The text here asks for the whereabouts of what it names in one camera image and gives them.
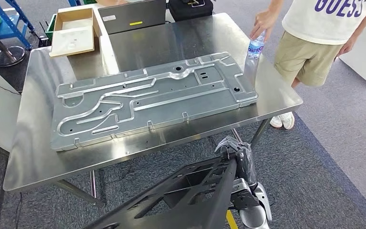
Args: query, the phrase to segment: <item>person's hand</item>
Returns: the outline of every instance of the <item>person's hand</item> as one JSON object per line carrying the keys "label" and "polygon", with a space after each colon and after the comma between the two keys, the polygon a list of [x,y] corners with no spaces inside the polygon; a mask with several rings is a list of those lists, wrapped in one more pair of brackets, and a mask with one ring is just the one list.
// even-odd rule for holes
{"label": "person's hand", "polygon": [[256,14],[256,19],[254,21],[254,27],[250,32],[250,38],[252,40],[257,39],[260,34],[266,30],[266,35],[264,41],[267,41],[273,30],[275,21],[277,20],[279,11],[266,10]]}
{"label": "person's hand", "polygon": [[343,47],[340,49],[339,53],[337,54],[337,57],[351,51],[353,49],[353,46],[356,43],[356,41],[357,41],[357,36],[352,35],[350,37],[350,39],[348,39],[346,44],[344,44]]}

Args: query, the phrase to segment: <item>water bottle label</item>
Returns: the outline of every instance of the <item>water bottle label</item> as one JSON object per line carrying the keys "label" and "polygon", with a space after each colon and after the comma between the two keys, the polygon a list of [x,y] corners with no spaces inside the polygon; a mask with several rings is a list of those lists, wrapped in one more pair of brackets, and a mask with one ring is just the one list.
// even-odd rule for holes
{"label": "water bottle label", "polygon": [[249,48],[248,48],[248,51],[251,53],[251,54],[259,54],[262,52],[264,48],[264,45],[261,45],[261,46],[255,46],[255,45],[252,45],[252,44],[249,44]]}

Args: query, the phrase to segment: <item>laptop lid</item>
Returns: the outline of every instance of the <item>laptop lid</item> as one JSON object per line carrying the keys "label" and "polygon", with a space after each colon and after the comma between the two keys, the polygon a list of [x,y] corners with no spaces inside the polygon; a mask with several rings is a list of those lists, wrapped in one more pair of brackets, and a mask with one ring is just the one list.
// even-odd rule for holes
{"label": "laptop lid", "polygon": [[99,9],[108,34],[165,24],[165,0],[145,0]]}

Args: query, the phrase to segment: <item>yellow sticker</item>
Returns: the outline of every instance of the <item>yellow sticker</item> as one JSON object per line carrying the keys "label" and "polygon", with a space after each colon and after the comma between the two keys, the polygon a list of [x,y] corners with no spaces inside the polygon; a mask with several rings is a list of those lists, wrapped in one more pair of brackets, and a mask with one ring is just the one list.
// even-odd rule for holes
{"label": "yellow sticker", "polygon": [[139,24],[142,24],[142,21],[137,21],[137,22],[130,23],[130,25],[139,25]]}

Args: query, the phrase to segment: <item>person's arm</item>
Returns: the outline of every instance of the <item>person's arm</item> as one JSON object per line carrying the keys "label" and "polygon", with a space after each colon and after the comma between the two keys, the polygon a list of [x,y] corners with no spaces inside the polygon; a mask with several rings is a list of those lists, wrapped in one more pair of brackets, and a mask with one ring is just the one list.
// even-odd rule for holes
{"label": "person's arm", "polygon": [[346,44],[344,44],[343,47],[340,49],[337,56],[348,53],[349,51],[351,51],[353,49],[353,46],[354,46],[355,42],[357,41],[358,36],[360,36],[360,34],[363,32],[365,27],[366,27],[366,17],[361,21],[360,25],[354,31],[353,35],[351,35],[350,39],[348,39]]}
{"label": "person's arm", "polygon": [[250,38],[255,40],[260,34],[266,30],[266,36],[264,41],[269,39],[272,32],[275,21],[280,14],[281,8],[283,6],[284,0],[271,0],[269,7],[258,14],[256,14],[256,19],[254,21],[254,27],[250,32]]}

